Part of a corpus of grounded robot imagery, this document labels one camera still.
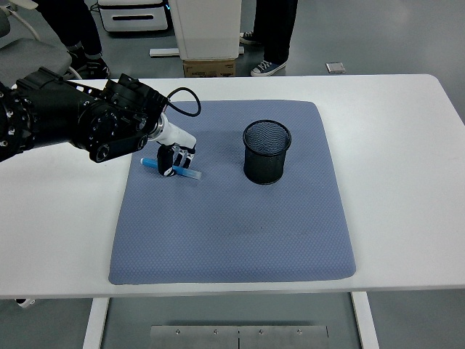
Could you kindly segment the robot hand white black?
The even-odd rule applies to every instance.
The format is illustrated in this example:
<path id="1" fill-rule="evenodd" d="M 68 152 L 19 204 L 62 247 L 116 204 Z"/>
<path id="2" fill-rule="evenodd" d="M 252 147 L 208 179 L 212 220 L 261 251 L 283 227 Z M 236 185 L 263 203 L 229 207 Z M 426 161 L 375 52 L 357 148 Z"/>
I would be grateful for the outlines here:
<path id="1" fill-rule="evenodd" d="M 164 177 L 176 174 L 174 166 L 188 169 L 195 156 L 197 140 L 190 133 L 168 121 L 161 114 L 161 127 L 155 137 L 160 145 L 157 151 L 158 172 Z"/>

